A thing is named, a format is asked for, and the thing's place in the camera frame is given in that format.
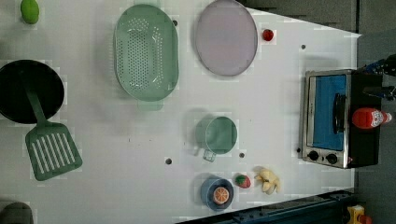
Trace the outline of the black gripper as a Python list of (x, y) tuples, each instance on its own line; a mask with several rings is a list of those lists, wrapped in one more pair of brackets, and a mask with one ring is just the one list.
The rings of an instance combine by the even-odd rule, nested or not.
[[(388, 58), (379, 60), (375, 63), (370, 63), (364, 67), (364, 72), (374, 75), (389, 75), (396, 76), (396, 54), (389, 55)], [(383, 98), (388, 101), (395, 99), (395, 87), (366, 87), (363, 89), (365, 94), (370, 96)]]

